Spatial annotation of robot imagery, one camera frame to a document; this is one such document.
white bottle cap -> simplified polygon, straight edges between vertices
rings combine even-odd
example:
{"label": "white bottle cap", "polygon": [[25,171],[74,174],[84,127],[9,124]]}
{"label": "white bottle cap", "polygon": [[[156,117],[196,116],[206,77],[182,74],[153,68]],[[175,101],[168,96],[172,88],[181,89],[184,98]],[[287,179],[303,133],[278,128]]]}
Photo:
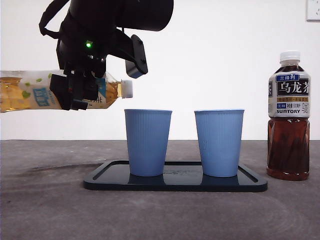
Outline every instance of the white bottle cap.
{"label": "white bottle cap", "polygon": [[280,54],[280,63],[286,60],[298,60],[300,62],[300,52],[297,50],[284,51]]}
{"label": "white bottle cap", "polygon": [[130,99],[133,97],[133,87],[131,80],[121,81],[121,93],[123,99]]}

gray table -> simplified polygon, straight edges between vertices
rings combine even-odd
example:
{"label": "gray table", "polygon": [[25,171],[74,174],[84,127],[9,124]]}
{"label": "gray table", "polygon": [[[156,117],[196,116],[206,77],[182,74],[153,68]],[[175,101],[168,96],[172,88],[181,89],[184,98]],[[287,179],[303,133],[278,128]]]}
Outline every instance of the gray table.
{"label": "gray table", "polygon": [[[83,178],[128,159],[125,141],[2,141],[1,239],[320,239],[320,141],[310,150],[309,179],[284,181],[266,175],[265,141],[243,141],[265,192],[92,191]],[[198,143],[170,141],[166,159],[199,161]]]}

robotic arm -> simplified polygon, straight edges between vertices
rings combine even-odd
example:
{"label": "robotic arm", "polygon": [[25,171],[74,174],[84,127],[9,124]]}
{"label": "robotic arm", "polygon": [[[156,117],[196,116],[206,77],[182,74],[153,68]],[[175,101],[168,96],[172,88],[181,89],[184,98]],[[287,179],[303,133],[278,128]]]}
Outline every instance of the robotic arm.
{"label": "robotic arm", "polygon": [[138,78],[148,72],[143,41],[125,28],[160,31],[169,23],[174,0],[71,0],[59,32],[48,22],[69,0],[54,0],[39,23],[42,35],[58,39],[56,54],[64,76],[52,75],[50,89],[62,109],[87,109],[96,100],[95,77],[106,72],[107,55],[125,60],[126,73]]}

white background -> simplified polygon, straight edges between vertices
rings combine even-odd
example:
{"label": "white background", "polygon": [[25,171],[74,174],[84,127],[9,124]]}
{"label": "white background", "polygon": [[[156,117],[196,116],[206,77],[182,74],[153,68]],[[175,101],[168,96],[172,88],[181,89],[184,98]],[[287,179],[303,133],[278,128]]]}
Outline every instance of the white background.
{"label": "white background", "polygon": [[[58,68],[57,41],[38,29],[50,2],[1,0],[1,70]],[[47,28],[57,31],[67,9]],[[107,110],[1,113],[1,139],[123,140],[126,108],[173,110],[169,138],[197,139],[194,110],[243,108],[242,139],[265,140],[268,79],[280,52],[296,49],[312,77],[310,138],[320,140],[320,23],[306,22],[305,0],[174,0],[164,30],[126,33],[143,40],[149,68],[133,80],[134,98]],[[129,79],[124,60],[108,56],[107,70]]]}

blue paper cup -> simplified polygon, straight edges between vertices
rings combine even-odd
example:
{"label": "blue paper cup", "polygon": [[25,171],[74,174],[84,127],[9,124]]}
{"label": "blue paper cup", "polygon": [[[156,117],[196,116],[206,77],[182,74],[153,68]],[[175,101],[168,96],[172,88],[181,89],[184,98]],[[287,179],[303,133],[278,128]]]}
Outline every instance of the blue paper cup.
{"label": "blue paper cup", "polygon": [[212,177],[237,175],[244,111],[194,111],[204,174]]}
{"label": "blue paper cup", "polygon": [[125,109],[124,113],[130,173],[163,174],[172,111]]}

